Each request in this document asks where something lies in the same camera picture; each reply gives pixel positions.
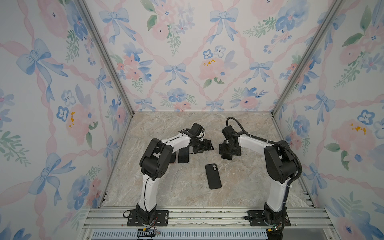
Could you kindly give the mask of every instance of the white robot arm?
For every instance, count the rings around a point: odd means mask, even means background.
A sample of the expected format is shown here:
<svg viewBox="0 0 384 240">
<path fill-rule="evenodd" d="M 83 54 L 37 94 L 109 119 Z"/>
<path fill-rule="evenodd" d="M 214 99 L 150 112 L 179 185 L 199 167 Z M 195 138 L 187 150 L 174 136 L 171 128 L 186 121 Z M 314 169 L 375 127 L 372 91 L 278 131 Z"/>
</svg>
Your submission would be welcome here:
<svg viewBox="0 0 384 240">
<path fill-rule="evenodd" d="M 228 126 L 233 119 L 242 131 L 236 132 Z M 219 154 L 223 159 L 232 160 L 232 156 L 241 156 L 241 148 L 251 149 L 265 157 L 266 169 L 271 179 L 271 187 L 267 202 L 264 204 L 263 220 L 270 226 L 279 226 L 270 231 L 282 231 L 285 223 L 286 200 L 291 183 L 301 175 L 301 164 L 297 156 L 289 148 L 286 141 L 273 142 L 256 137 L 243 129 L 233 117 L 227 119 L 227 126 L 222 130 L 226 140 L 219 145 Z"/>
<path fill-rule="evenodd" d="M 188 146 L 193 147 L 193 153 L 213 150 L 210 140 L 203 139 L 204 128 L 194 123 L 192 128 L 183 129 L 174 137 L 158 140 L 152 139 L 143 157 L 140 167 L 143 177 L 141 198 L 136 205 L 137 220 L 143 225 L 151 225 L 156 210 L 156 194 L 160 178 L 168 169 L 172 153 Z"/>
</svg>

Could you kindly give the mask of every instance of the green leaf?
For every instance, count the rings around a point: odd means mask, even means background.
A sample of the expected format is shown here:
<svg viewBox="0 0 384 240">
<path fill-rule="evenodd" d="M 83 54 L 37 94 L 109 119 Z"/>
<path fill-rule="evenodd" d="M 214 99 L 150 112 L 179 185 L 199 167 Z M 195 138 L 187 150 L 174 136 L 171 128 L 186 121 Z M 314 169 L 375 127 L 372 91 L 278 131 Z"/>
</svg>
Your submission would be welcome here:
<svg viewBox="0 0 384 240">
<path fill-rule="evenodd" d="M 372 13 L 368 6 L 365 7 L 364 13 L 362 14 L 360 20 L 360 28 L 365 32 L 367 27 L 371 23 Z"/>
<path fill-rule="evenodd" d="M 5 133 L 3 134 L 3 136 L 2 136 L 2 138 L 6 138 L 6 137 L 8 137 L 9 134 L 11 134 L 10 131 L 5 132 Z"/>
<path fill-rule="evenodd" d="M 348 163 L 349 161 L 344 161 L 345 156 L 348 156 L 347 151 L 342 151 L 341 152 L 341 164 L 344 166 L 344 168 L 349 171 Z"/>
<path fill-rule="evenodd" d="M 353 43 L 356 43 L 362 36 L 363 36 L 362 33 L 356 33 L 355 35 L 350 36 L 350 37 L 344 42 L 344 44 L 342 45 L 342 47 L 344 47 L 344 46 L 348 46 L 348 45 L 353 44 Z"/>
<path fill-rule="evenodd" d="M 92 149 L 92 135 L 90 132 L 87 133 L 86 139 L 87 139 L 88 146 Z"/>
<path fill-rule="evenodd" d="M 150 0 L 140 0 L 141 4 L 143 4 L 144 8 L 149 12 L 155 12 L 155 8 Z"/>
<path fill-rule="evenodd" d="M 152 15 L 147 21 L 148 31 L 157 23 L 157 15 Z"/>
<path fill-rule="evenodd" d="M 331 151 L 331 152 L 338 152 L 340 150 L 340 146 L 337 143 L 330 143 L 324 146 L 325 149 Z"/>
<path fill-rule="evenodd" d="M 99 122 L 97 121 L 97 122 L 93 122 L 93 124 L 94 124 L 94 126 L 92 126 L 91 124 L 88 126 L 88 128 L 90 129 L 90 130 L 93 130 L 93 129 L 95 129 L 96 127 L 97 127 L 97 124 L 98 124 Z"/>
<path fill-rule="evenodd" d="M 204 83 L 203 88 L 208 87 L 209 85 L 211 85 L 211 83 L 212 83 L 212 79 L 207 79 L 207 80 L 205 81 L 205 83 Z"/>
</svg>

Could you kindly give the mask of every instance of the blue bow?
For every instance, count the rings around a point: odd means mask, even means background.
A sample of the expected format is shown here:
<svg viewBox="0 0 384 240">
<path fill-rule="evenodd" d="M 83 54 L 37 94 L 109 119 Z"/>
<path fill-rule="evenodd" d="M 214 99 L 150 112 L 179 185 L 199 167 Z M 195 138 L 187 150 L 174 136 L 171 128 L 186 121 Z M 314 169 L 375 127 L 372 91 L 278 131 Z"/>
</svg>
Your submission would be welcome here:
<svg viewBox="0 0 384 240">
<path fill-rule="evenodd" d="M 147 106 L 150 110 L 155 111 L 155 107 L 152 107 L 150 104 L 152 104 L 152 99 L 151 98 L 146 98 L 146 99 L 134 99 L 133 100 L 135 103 L 140 104 L 141 103 L 141 109 L 139 111 L 142 111 L 145 109 Z"/>
<path fill-rule="evenodd" d="M 67 74 L 62 72 L 62 64 L 58 65 L 47 63 L 43 60 L 45 58 L 50 58 L 51 56 L 51 52 L 49 51 L 47 45 L 43 42 L 43 40 L 38 38 L 35 40 L 34 49 L 29 54 L 21 55 L 16 61 L 16 64 L 19 66 L 19 68 L 28 75 L 32 75 L 32 73 L 35 71 L 35 65 L 37 66 L 37 69 L 39 69 L 39 71 L 48 83 L 48 87 L 46 90 L 47 102 L 49 102 L 50 99 L 55 99 L 53 97 L 52 90 L 50 87 L 52 83 L 52 77 L 44 66 L 48 67 L 50 70 L 54 71 L 55 73 L 61 76 L 68 77 Z"/>
<path fill-rule="evenodd" d="M 319 99 L 320 101 L 313 107 L 305 106 L 305 110 L 306 111 L 309 109 L 317 110 L 318 108 L 320 108 L 319 114 L 317 115 L 317 125 L 319 125 L 320 120 L 324 122 L 324 116 L 323 116 L 324 106 L 325 106 L 325 110 L 329 112 L 335 107 L 336 103 L 334 100 L 328 99 L 322 90 L 319 90 L 316 93 L 316 98 Z"/>
<path fill-rule="evenodd" d="M 179 76 L 179 78 L 185 83 L 187 84 L 186 80 L 189 79 L 187 77 L 184 77 L 183 75 L 181 75 L 180 72 L 184 73 L 185 72 L 185 64 L 184 63 L 180 63 L 179 65 L 177 66 L 171 66 L 171 65 L 167 65 L 167 66 L 164 66 L 164 71 L 166 73 L 169 73 L 169 72 L 172 72 L 172 79 L 167 81 L 165 83 L 165 85 L 170 85 L 170 83 L 176 79 L 176 74 Z"/>
<path fill-rule="evenodd" d="M 107 144 L 107 147 L 105 148 L 104 150 L 104 157 L 108 157 L 108 155 L 111 155 L 111 166 L 113 166 L 113 151 L 112 149 L 115 149 L 115 148 L 118 148 L 118 142 L 116 141 L 115 144 L 112 144 L 113 143 L 113 138 L 112 136 L 109 136 L 108 138 L 108 144 Z"/>
<path fill-rule="evenodd" d="M 222 109 L 221 107 L 219 106 L 222 106 L 224 103 L 224 100 L 218 100 L 218 101 L 206 101 L 205 104 L 207 106 L 211 106 L 211 110 L 210 111 L 213 111 L 215 110 L 215 108 L 218 110 L 218 111 L 224 111 L 224 109 Z"/>
<path fill-rule="evenodd" d="M 38 176 L 33 180 L 28 190 L 30 194 L 33 194 L 33 195 L 40 194 L 44 189 L 45 181 L 47 181 L 48 183 L 50 183 L 52 186 L 56 188 L 55 196 L 53 198 L 53 203 L 55 206 L 57 204 L 57 201 L 61 200 L 61 197 L 59 194 L 60 180 L 57 177 L 52 177 L 52 176 L 49 177 L 48 175 L 66 173 L 76 168 L 76 167 L 71 167 L 71 164 L 72 164 L 72 160 L 71 160 L 65 166 L 54 170 L 55 167 L 57 167 L 57 165 L 60 164 L 60 162 L 61 162 L 61 158 L 56 153 L 51 153 L 50 155 L 48 155 L 47 160 L 45 162 L 45 168 L 41 172 L 40 176 Z"/>
<path fill-rule="evenodd" d="M 272 67 L 272 64 L 273 62 L 272 61 L 268 61 L 266 63 L 251 63 L 251 65 L 249 65 L 249 69 L 250 70 L 255 70 L 255 73 L 253 74 L 253 76 L 251 78 L 247 78 L 244 83 L 248 83 L 252 78 L 255 78 L 257 77 L 257 75 L 259 75 L 259 72 L 260 72 L 260 75 L 262 77 L 262 79 L 264 80 L 264 82 L 266 81 L 265 78 L 268 78 L 269 75 L 264 73 L 264 69 L 265 70 L 269 70 L 271 69 Z"/>
<path fill-rule="evenodd" d="M 321 189 L 324 189 L 328 186 L 327 182 L 325 181 L 324 178 L 322 178 L 320 176 L 320 173 L 317 172 L 317 167 L 314 163 L 311 163 L 310 164 L 310 169 L 311 169 L 311 172 L 313 172 L 312 174 L 310 175 L 306 175 L 304 172 L 303 172 L 303 175 L 306 176 L 309 180 L 312 180 L 316 177 L 317 179 L 317 183 L 319 184 L 319 187 Z M 318 196 L 318 193 L 317 193 L 317 186 L 316 186 L 316 181 L 314 180 L 313 183 L 312 183 L 312 195 L 313 194 L 316 194 Z"/>
<path fill-rule="evenodd" d="M 225 29 L 227 30 L 227 34 L 229 38 L 233 41 L 233 35 L 236 34 L 237 31 L 231 28 L 227 21 L 230 21 L 233 23 L 236 22 L 238 13 L 239 13 L 239 10 L 237 8 L 232 8 L 228 12 L 220 12 L 218 10 L 210 12 L 209 19 L 211 20 L 211 23 L 214 23 L 217 21 L 219 22 L 218 22 L 216 34 L 210 36 L 207 39 L 207 42 L 212 44 L 212 41 L 214 40 L 215 36 L 219 35 L 223 31 L 223 19 L 225 20 L 224 25 L 225 25 Z"/>
<path fill-rule="evenodd" d="M 109 23 L 110 21 L 112 21 L 113 29 L 115 30 L 115 35 L 109 38 L 109 42 L 115 44 L 115 38 L 117 35 L 120 34 L 119 26 L 131 39 L 136 41 L 135 37 L 133 36 L 134 34 L 136 34 L 136 32 L 127 28 L 126 26 L 124 26 L 124 24 L 120 22 L 123 21 L 125 23 L 129 23 L 128 12 L 125 8 L 120 8 L 116 12 L 101 11 L 99 12 L 99 15 L 101 17 L 101 20 L 105 23 Z"/>
<path fill-rule="evenodd" d="M 318 24 L 321 24 L 323 21 L 324 21 L 324 17 L 326 15 L 327 12 L 324 12 L 320 15 L 319 19 L 317 20 L 317 23 Z M 339 29 L 340 25 L 344 22 L 344 19 L 345 19 L 345 14 L 340 14 L 339 16 L 337 16 L 334 20 L 334 22 L 332 23 L 333 25 L 333 28 L 335 30 Z M 325 37 L 325 45 L 324 45 L 324 50 L 327 49 L 327 46 L 329 43 L 333 43 L 333 40 L 332 40 L 332 34 L 331 34 L 331 28 L 328 30 L 327 32 L 327 36 Z"/>
<path fill-rule="evenodd" d="M 107 82 L 107 81 L 104 80 L 106 78 L 107 78 L 107 76 L 105 75 L 104 69 L 101 68 L 100 69 L 100 75 L 95 80 L 95 86 L 97 87 L 97 89 L 100 89 L 100 86 L 101 86 L 101 88 L 103 89 L 103 91 L 104 91 L 104 104 L 107 103 L 107 96 L 106 96 L 107 89 L 105 89 L 105 86 L 107 86 L 109 88 L 113 88 L 111 86 L 111 81 Z"/>
</svg>

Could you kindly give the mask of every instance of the electrical wire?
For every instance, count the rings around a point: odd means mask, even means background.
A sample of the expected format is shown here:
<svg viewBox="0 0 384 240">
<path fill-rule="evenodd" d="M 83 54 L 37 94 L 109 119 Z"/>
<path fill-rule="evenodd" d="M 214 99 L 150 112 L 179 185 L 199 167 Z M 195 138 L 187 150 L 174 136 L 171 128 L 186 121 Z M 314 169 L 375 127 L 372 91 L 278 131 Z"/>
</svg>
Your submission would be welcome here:
<svg viewBox="0 0 384 240">
<path fill-rule="evenodd" d="M 293 176 L 293 177 L 287 182 L 287 185 L 286 185 L 285 195 L 284 195 L 284 198 L 283 198 L 283 208 L 282 208 L 282 209 L 283 209 L 283 214 L 282 214 L 282 219 L 283 219 L 283 220 L 280 222 L 280 224 L 281 224 L 281 228 L 280 228 L 280 229 L 277 229 L 277 227 L 276 227 L 276 230 L 272 230 L 272 229 L 270 228 L 270 231 L 281 232 L 281 231 L 283 231 L 283 229 L 284 229 L 284 225 L 285 225 L 285 223 L 284 223 L 284 220 L 285 220 L 285 204 L 286 204 L 286 202 L 287 202 L 288 193 L 289 193 L 289 189 L 290 189 L 290 187 L 291 187 L 291 183 L 294 182 L 295 180 L 297 180 L 297 179 L 300 177 L 300 175 L 301 175 L 301 173 L 302 173 L 302 171 L 303 171 L 303 168 L 302 168 L 302 166 L 301 166 L 301 162 L 300 162 L 299 158 L 296 156 L 296 154 L 295 154 L 289 147 L 287 147 L 287 146 L 285 146 L 285 145 L 283 145 L 283 144 L 281 144 L 281 143 L 279 143 L 279 142 L 270 141 L 270 140 L 264 139 L 264 138 L 262 138 L 262 137 L 257 137 L 257 136 L 255 136 L 255 135 L 251 135 L 251 134 L 249 134 L 247 131 L 244 130 L 243 126 L 242 126 L 242 125 L 239 123 L 239 121 L 238 121 L 236 118 L 234 118 L 234 117 L 228 117 L 228 118 L 227 118 L 227 122 L 226 122 L 227 126 L 228 126 L 228 121 L 229 121 L 229 119 L 233 119 L 233 120 L 239 125 L 239 127 L 241 128 L 241 130 L 243 131 L 243 133 L 246 134 L 247 136 L 249 136 L 249 137 L 251 137 L 251 138 L 255 138 L 255 139 L 260 140 L 260 141 L 263 141 L 263 142 L 267 142 L 267 143 L 274 144 L 274 145 L 276 145 L 276 146 L 278 146 L 278 147 L 281 147 L 281 148 L 285 149 L 287 152 L 289 152 L 289 153 L 293 156 L 293 161 L 294 161 L 295 164 L 297 165 L 298 170 L 297 170 L 296 175 Z"/>
</svg>

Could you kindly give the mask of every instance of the wall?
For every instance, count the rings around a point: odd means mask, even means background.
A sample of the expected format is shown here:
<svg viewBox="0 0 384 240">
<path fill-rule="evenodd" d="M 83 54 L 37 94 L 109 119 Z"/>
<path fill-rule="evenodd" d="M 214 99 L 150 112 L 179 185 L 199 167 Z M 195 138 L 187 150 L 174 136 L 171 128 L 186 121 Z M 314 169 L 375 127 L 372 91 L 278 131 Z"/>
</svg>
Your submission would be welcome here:
<svg viewBox="0 0 384 240">
<path fill-rule="evenodd" d="M 271 110 L 332 3 L 86 2 L 138 111 Z"/>
<path fill-rule="evenodd" d="M 276 115 L 343 240 L 384 239 L 383 8 L 347 0 Z"/>
<path fill-rule="evenodd" d="M 0 239 L 76 239 L 128 114 L 72 1 L 1 1 L 0 29 Z"/>
</svg>

